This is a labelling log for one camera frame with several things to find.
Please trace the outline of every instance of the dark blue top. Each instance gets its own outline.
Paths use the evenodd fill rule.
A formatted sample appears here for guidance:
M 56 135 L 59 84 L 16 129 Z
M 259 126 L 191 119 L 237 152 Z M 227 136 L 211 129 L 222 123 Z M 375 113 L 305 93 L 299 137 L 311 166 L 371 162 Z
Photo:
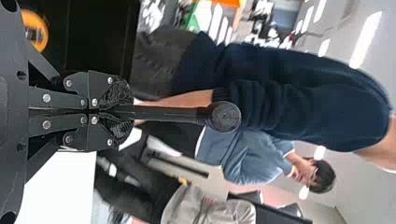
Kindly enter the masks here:
M 216 46 L 200 33 L 183 55 L 174 93 L 208 89 L 214 101 L 239 106 L 245 129 L 331 150 L 372 146 L 389 128 L 389 99 L 362 71 L 296 51 Z

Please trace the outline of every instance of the bolt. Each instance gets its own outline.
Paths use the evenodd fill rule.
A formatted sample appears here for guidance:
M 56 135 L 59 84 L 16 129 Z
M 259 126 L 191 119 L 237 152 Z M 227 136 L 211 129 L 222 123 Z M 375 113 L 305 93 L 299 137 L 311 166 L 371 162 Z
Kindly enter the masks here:
M 82 117 L 79 121 L 80 121 L 82 124 L 87 123 L 87 119 L 86 119 L 85 117 Z
M 43 122 L 43 129 L 48 130 L 48 129 L 50 129 L 50 126 L 51 126 L 51 123 L 49 120 L 45 120 Z
M 49 103 L 50 102 L 50 95 L 49 94 L 44 94 L 43 95 L 43 101 L 44 103 Z
M 113 145 L 113 140 L 107 139 L 107 145 L 111 147 Z
M 98 106 L 98 100 L 97 99 L 93 99 L 92 100 L 92 105 L 93 106 Z
M 91 120 L 92 124 L 97 124 L 98 123 L 98 118 L 97 117 L 93 117 Z
M 70 87 L 72 87 L 72 85 L 73 85 L 73 83 L 71 80 L 66 81 L 66 87 L 70 88 Z
M 66 144 L 70 144 L 71 142 L 73 142 L 73 137 L 70 135 L 67 135 L 66 138 L 64 139 L 64 141 L 66 142 Z
M 23 152 L 24 150 L 26 150 L 26 145 L 24 143 L 19 143 L 17 145 L 17 151 L 18 152 Z

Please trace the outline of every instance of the man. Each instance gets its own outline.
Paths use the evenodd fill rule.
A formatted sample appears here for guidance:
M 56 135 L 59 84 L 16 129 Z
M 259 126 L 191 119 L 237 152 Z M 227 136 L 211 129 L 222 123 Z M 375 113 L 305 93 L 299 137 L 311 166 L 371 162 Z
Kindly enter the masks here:
M 216 46 L 200 33 L 172 81 L 174 97 L 144 105 L 230 101 L 242 111 L 244 130 L 353 152 L 396 170 L 396 117 L 389 99 L 378 82 L 343 63 L 282 49 Z
M 230 223 L 255 224 L 255 206 L 245 200 L 216 202 L 195 186 L 181 185 L 176 178 L 164 175 L 117 150 L 102 151 L 109 162 L 133 176 L 139 186 L 111 177 L 98 164 L 94 187 L 113 208 L 151 224 Z
M 198 149 L 197 160 L 221 165 L 225 178 L 239 185 L 268 184 L 282 173 L 315 193 L 326 193 L 335 183 L 329 163 L 302 158 L 291 141 L 264 132 L 205 129 Z

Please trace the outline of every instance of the white ceiling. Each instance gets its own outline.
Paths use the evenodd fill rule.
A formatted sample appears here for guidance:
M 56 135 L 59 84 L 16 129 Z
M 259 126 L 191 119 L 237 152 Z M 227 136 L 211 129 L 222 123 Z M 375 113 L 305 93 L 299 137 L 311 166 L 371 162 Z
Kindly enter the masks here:
M 331 44 L 326 55 L 348 63 L 366 18 L 382 10 L 384 14 L 381 23 L 362 69 L 385 86 L 389 91 L 390 100 L 396 105 L 396 88 L 394 87 L 396 75 L 393 74 L 396 71 L 396 60 L 394 60 L 396 1 L 356 1 L 356 10 L 352 17 L 340 24 L 347 0 L 328 0 L 322 19 L 318 23 L 311 21 L 308 28 L 309 32 L 324 33 L 325 36 L 323 38 L 308 37 L 300 50 L 317 53 L 320 43 L 330 38 Z M 303 4 L 298 20 L 304 18 L 309 7 L 313 5 L 318 7 L 318 2 L 319 0 L 310 0 Z M 299 143 L 297 152 L 304 156 L 312 156 L 314 148 L 314 146 Z M 327 151 L 325 159 L 336 170 L 337 186 L 327 195 L 310 195 L 308 200 L 336 206 L 346 222 L 350 224 L 396 223 L 396 175 L 381 172 L 373 165 L 350 154 Z M 300 189 L 299 186 L 285 179 L 278 179 L 274 185 L 294 193 L 298 193 Z

